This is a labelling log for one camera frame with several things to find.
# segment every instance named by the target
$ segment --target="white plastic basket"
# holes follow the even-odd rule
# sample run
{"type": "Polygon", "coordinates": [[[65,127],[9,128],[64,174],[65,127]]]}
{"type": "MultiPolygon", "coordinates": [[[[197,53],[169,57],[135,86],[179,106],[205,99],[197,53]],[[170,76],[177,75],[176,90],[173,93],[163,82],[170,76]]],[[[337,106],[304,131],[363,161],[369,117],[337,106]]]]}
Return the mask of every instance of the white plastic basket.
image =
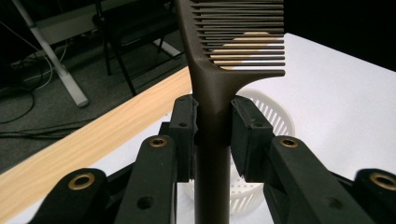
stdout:
{"type": "MultiPolygon", "coordinates": [[[[275,135],[294,136],[294,125],[289,113],[276,101],[256,90],[241,90],[237,93],[250,99],[274,126],[275,135]]],[[[258,207],[263,201],[263,183],[247,183],[239,176],[231,158],[230,214],[242,214],[258,207]]],[[[194,181],[184,184],[184,190],[194,199],[194,181]]]]}

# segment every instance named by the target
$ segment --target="chair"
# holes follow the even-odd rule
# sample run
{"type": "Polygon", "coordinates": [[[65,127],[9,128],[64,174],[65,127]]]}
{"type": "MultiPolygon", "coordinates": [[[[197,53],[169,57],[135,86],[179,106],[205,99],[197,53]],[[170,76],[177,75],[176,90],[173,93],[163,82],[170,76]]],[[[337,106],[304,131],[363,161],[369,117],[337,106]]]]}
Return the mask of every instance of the chair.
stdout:
{"type": "Polygon", "coordinates": [[[167,9],[163,0],[136,0],[109,10],[102,10],[101,0],[95,0],[95,5],[97,14],[92,21],[103,35],[107,73],[111,75],[109,43],[132,94],[136,95],[121,54],[157,39],[161,39],[160,51],[164,36],[178,28],[176,14],[171,10],[173,4],[167,9]]]}

